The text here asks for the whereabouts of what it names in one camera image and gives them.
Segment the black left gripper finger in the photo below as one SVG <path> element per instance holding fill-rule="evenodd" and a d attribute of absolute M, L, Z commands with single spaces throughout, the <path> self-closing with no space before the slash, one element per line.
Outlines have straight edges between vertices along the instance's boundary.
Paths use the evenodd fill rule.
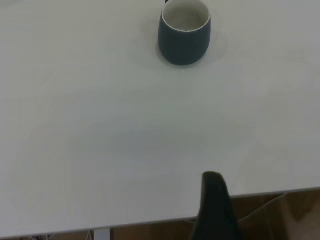
<path fill-rule="evenodd" d="M 190 239 L 243 239 L 227 184 L 218 172 L 207 171 L 202 175 L 200 209 Z"/>

